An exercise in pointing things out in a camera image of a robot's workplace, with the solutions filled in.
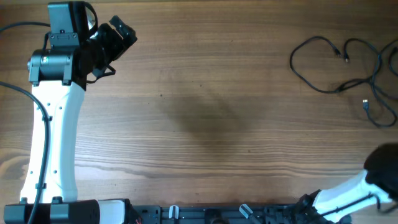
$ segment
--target table surface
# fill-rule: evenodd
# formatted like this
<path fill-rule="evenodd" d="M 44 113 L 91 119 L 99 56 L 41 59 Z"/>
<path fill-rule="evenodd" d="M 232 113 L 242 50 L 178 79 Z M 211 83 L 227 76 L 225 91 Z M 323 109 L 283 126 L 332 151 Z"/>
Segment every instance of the table surface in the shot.
<path fill-rule="evenodd" d="M 289 68 L 291 51 L 323 35 L 377 48 L 396 38 L 393 1 L 214 1 L 93 4 L 100 23 L 117 14 L 138 41 L 87 87 L 76 137 L 78 198 L 129 198 L 134 205 L 292 203 L 356 175 L 372 150 L 397 140 L 362 109 L 391 116 L 369 86 L 338 95 L 309 88 Z M 48 21 L 45 5 L 3 6 L 0 25 Z M 46 27 L 0 35 L 0 80 L 31 89 L 26 61 Z M 313 42 L 294 59 L 314 85 L 331 89 L 368 76 L 375 56 L 354 43 L 351 63 Z M 388 69 L 380 86 L 397 93 Z M 397 103 L 390 102 L 394 108 Z M 32 102 L 0 88 L 0 210 L 18 202 L 32 140 Z M 355 223 L 397 223 L 375 207 Z"/>

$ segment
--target black cable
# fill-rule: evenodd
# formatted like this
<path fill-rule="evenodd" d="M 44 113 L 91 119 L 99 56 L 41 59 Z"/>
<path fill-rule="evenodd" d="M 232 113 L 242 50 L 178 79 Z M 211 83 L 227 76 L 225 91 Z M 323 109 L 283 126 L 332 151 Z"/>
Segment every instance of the black cable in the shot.
<path fill-rule="evenodd" d="M 394 111 L 394 110 L 393 110 L 393 109 L 392 109 L 392 108 L 391 108 L 391 107 L 378 95 L 378 93 L 380 93 L 382 96 L 385 96 L 386 98 L 388 98 L 388 99 L 390 99 L 390 100 L 397 100 L 398 97 L 394 97 L 394 96 L 388 95 L 385 91 L 382 90 L 381 87 L 377 86 L 377 85 L 376 85 L 376 77 L 377 77 L 377 75 L 378 75 L 378 73 L 380 72 L 381 67 L 382 67 L 382 57 L 381 57 L 381 54 L 382 54 L 388 47 L 390 47 L 392 44 L 394 44 L 396 41 L 398 41 L 398 39 L 397 39 L 397 40 L 394 40 L 394 41 L 392 41 L 392 42 L 390 42 L 390 43 L 388 43 L 380 52 L 377 51 L 377 49 L 375 48 L 375 46 L 373 46 L 372 44 L 370 44 L 369 42 L 367 42 L 367 41 L 365 41 L 365 40 L 361 40 L 361 39 L 358 39 L 358 38 L 351 38 L 351 39 L 348 39 L 348 40 L 345 42 L 345 44 L 344 44 L 344 49 L 343 49 L 343 53 L 344 53 L 344 54 L 343 54 L 343 59 L 345 60 L 345 62 L 349 62 L 349 56 L 348 56 L 348 53 L 347 53 L 347 46 L 348 46 L 348 44 L 349 44 L 350 42 L 354 42 L 354 41 L 361 42 L 361 43 L 365 44 L 366 46 L 368 46 L 368 47 L 377 55 L 377 62 L 376 62 L 376 64 L 375 64 L 375 67 L 374 67 L 374 70 L 373 70 L 371 76 L 369 76 L 369 77 L 367 77 L 367 78 L 354 78 L 354 79 L 352 79 L 352 80 L 348 80 L 348 81 L 342 83 L 342 84 L 341 84 L 338 88 L 336 88 L 335 90 L 320 90 L 320 89 L 318 89 L 317 87 L 313 86 L 308 80 L 306 80 L 302 75 L 300 75 L 300 74 L 294 69 L 294 66 L 293 66 L 293 56 L 294 56 L 294 53 L 295 53 L 298 49 L 300 49 L 301 47 L 303 47 L 304 45 L 308 44 L 309 42 L 311 42 L 311 41 L 313 41 L 313 40 L 317 40 L 317 39 L 325 40 L 326 42 L 328 42 L 328 43 L 330 44 L 330 46 L 333 48 L 333 50 L 335 51 L 335 54 L 337 54 L 337 56 L 340 56 L 340 55 L 341 55 L 341 54 L 340 54 L 340 51 L 336 48 L 336 46 L 334 46 L 334 45 L 330 42 L 330 40 L 328 40 L 328 39 L 326 39 L 326 38 L 324 38 L 324 37 L 320 37 L 320 36 L 311 37 L 311 38 L 309 38 L 308 40 L 306 40 L 305 42 L 303 42 L 302 44 L 300 44 L 298 47 L 296 47 L 296 48 L 292 51 L 292 53 L 290 54 L 289 63 L 290 63 L 290 68 L 292 69 L 292 71 L 293 71 L 299 78 L 301 78 L 309 87 L 313 88 L 314 90 L 316 90 L 316 91 L 318 91 L 318 92 L 320 92 L 320 93 L 341 93 L 342 91 L 349 90 L 350 88 L 354 88 L 354 87 L 356 87 L 356 86 L 358 86 L 358 85 L 361 85 L 361 84 L 363 84 L 363 83 L 369 84 L 370 87 L 371 87 L 371 89 L 372 89 L 372 93 L 373 93 L 374 97 L 376 98 L 376 100 L 377 100 L 378 102 L 380 102 L 381 105 L 383 105 L 385 108 L 387 108 L 387 109 L 391 112 L 391 114 L 392 114 L 393 117 L 394 117 L 394 120 L 393 120 L 391 123 L 389 123 L 389 124 L 380 124 L 380 123 L 377 123 L 377 122 L 372 118 L 372 116 L 370 115 L 370 112 L 369 112 L 369 102 L 368 102 L 367 100 L 364 100 L 364 101 L 363 101 L 363 108 L 364 108 L 364 110 L 365 110 L 365 112 L 366 112 L 366 115 L 367 115 L 367 117 L 368 117 L 368 120 L 370 120 L 370 122 L 372 122 L 372 124 L 375 125 L 375 126 L 378 127 L 378 128 L 389 128 L 389 127 L 395 125 L 396 122 L 397 122 L 397 120 L 398 120 L 397 113 L 396 113 L 396 112 L 395 112 L 395 111 Z M 395 72 L 395 70 L 393 69 L 393 67 L 392 67 L 392 65 L 391 65 L 391 60 L 392 60 L 392 57 L 394 56 L 394 54 L 396 53 L 396 51 L 398 51 L 398 50 L 393 50 L 393 51 L 392 51 L 392 53 L 390 54 L 390 57 L 389 57 L 389 62 L 388 62 L 388 63 L 389 63 L 389 66 L 390 66 L 390 70 L 391 70 L 391 72 L 393 72 L 393 73 Z"/>
<path fill-rule="evenodd" d="M 391 71 L 394 75 L 396 75 L 396 76 L 398 77 L 398 73 L 395 71 L 395 69 L 392 67 L 392 64 L 391 64 L 392 58 L 395 56 L 395 54 L 396 54 L 397 52 L 398 52 L 397 47 L 394 47 L 394 48 L 392 49 L 392 52 L 390 53 L 390 56 L 388 56 L 388 67 L 389 67 L 390 71 Z"/>
<path fill-rule="evenodd" d="M 43 104 L 31 93 L 28 91 L 19 88 L 18 86 L 14 86 L 8 83 L 4 83 L 0 81 L 0 85 L 13 89 L 15 91 L 18 91 L 20 93 L 25 94 L 28 96 L 30 99 L 33 100 L 33 102 L 36 103 L 37 107 L 41 110 L 43 114 L 43 120 L 44 120 L 44 149 L 43 149 L 43 158 L 42 158 L 42 165 L 40 168 L 40 174 L 39 174 L 39 183 L 37 184 L 37 193 L 36 193 L 36 198 L 35 202 L 33 204 L 33 209 L 30 213 L 29 221 L 28 224 L 32 224 L 35 218 L 35 214 L 37 212 L 40 198 L 42 196 L 43 192 L 43 185 L 44 185 L 44 175 L 45 175 L 45 167 L 47 165 L 47 156 L 49 152 L 49 141 L 50 141 L 50 121 L 49 121 L 49 115 L 47 113 L 47 110 L 44 108 Z"/>
<path fill-rule="evenodd" d="M 386 209 L 386 210 L 381 210 L 380 198 L 379 198 L 377 195 L 375 195 L 375 194 L 369 194 L 369 195 L 367 195 L 367 196 L 365 196 L 365 197 L 362 197 L 362 198 L 360 198 L 360 199 L 357 199 L 357 200 L 355 200 L 354 202 L 351 202 L 351 203 L 349 203 L 349 204 L 347 204 L 347 205 L 345 205 L 345 206 L 342 206 L 342 207 L 340 207 L 340 208 L 336 208 L 336 209 L 331 210 L 331 211 L 329 211 L 329 212 L 325 212 L 325 213 L 319 214 L 319 215 L 315 216 L 315 217 L 312 219 L 311 222 L 313 222 L 313 221 L 315 221 L 315 220 L 317 220 L 317 219 L 319 219 L 319 218 L 321 218 L 321 217 L 325 217 L 325 216 L 330 215 L 330 214 L 333 214 L 333 213 L 338 213 L 338 212 L 340 212 L 340 211 L 342 211 L 342 210 L 344 210 L 344 209 L 347 209 L 347 208 L 349 208 L 349 207 L 351 207 L 351 206 L 353 206 L 353 205 L 356 205 L 356 204 L 358 204 L 358 203 L 361 203 L 361 202 L 363 202 L 363 201 L 365 201 L 365 200 L 367 200 L 367 199 L 371 199 L 371 198 L 375 198 L 375 199 L 376 199 L 376 208 L 377 208 L 377 211 L 378 211 L 380 214 L 387 215 L 387 214 L 389 214 L 389 213 L 391 213 L 391 212 L 393 212 L 393 211 L 395 211 L 395 210 L 398 209 L 398 203 L 396 203 L 395 205 L 391 206 L 390 208 L 388 208 L 388 209 Z"/>
<path fill-rule="evenodd" d="M 298 72 L 296 72 L 296 70 L 294 69 L 293 66 L 293 56 L 294 53 L 296 53 L 296 51 L 298 51 L 298 49 L 302 48 L 304 45 L 306 45 L 307 43 L 313 41 L 313 40 L 324 40 L 326 42 L 328 42 L 328 44 L 332 47 L 333 51 L 335 52 L 335 54 L 340 57 L 341 53 L 340 51 L 337 49 L 337 47 L 330 42 L 330 40 L 321 37 L 321 36 L 315 36 L 315 37 L 311 37 L 308 40 L 304 41 L 302 44 L 300 44 L 298 47 L 296 47 L 292 53 L 290 54 L 290 59 L 289 59 L 289 65 L 290 65 L 290 69 L 292 69 L 292 71 L 296 74 L 296 76 L 298 76 L 299 78 L 301 78 L 308 86 L 310 86 L 311 88 L 313 88 L 314 90 L 320 92 L 320 93 L 339 93 L 340 90 L 339 89 L 335 89 L 335 90 L 320 90 L 317 87 L 313 86 L 309 81 L 307 81 L 303 76 L 301 76 Z"/>
<path fill-rule="evenodd" d="M 45 48 L 47 47 L 47 41 L 49 41 L 49 35 L 51 34 L 51 31 L 50 32 L 47 32 L 45 35 L 44 35 L 44 44 L 43 44 L 43 50 L 45 50 Z"/>
<path fill-rule="evenodd" d="M 103 78 L 103 77 L 107 77 L 107 76 L 115 75 L 115 74 L 116 74 L 116 70 L 115 70 L 112 66 L 108 65 L 106 68 L 109 69 L 110 72 L 104 72 L 104 73 L 102 73 L 101 75 L 98 75 L 98 76 L 96 77 L 95 80 L 93 80 L 93 81 L 87 80 L 86 83 L 88 83 L 88 84 L 93 84 L 93 83 L 97 82 L 97 80 L 99 80 L 100 78 Z"/>
<path fill-rule="evenodd" d="M 44 23 L 44 22 L 16 22 L 13 24 L 9 24 L 5 27 L 0 28 L 0 33 L 5 31 L 6 29 L 10 29 L 13 27 L 17 27 L 17 26 L 25 26 L 25 25 L 35 25 L 35 26 L 46 26 L 46 27 L 50 27 L 50 24 Z"/>

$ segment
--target cable connector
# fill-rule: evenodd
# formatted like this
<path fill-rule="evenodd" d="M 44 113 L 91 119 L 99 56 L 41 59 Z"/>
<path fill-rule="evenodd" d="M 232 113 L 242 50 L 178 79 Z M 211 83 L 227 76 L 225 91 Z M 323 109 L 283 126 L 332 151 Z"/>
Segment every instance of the cable connector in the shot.
<path fill-rule="evenodd" d="M 347 53 L 344 53 L 344 60 L 346 61 L 346 63 L 349 63 L 349 56 Z"/>
<path fill-rule="evenodd" d="M 341 53 L 338 49 L 335 49 L 335 54 L 337 55 L 337 57 L 341 57 Z"/>
<path fill-rule="evenodd" d="M 362 104 L 363 104 L 363 109 L 367 111 L 367 110 L 369 109 L 368 100 L 363 100 L 363 101 L 362 101 Z"/>

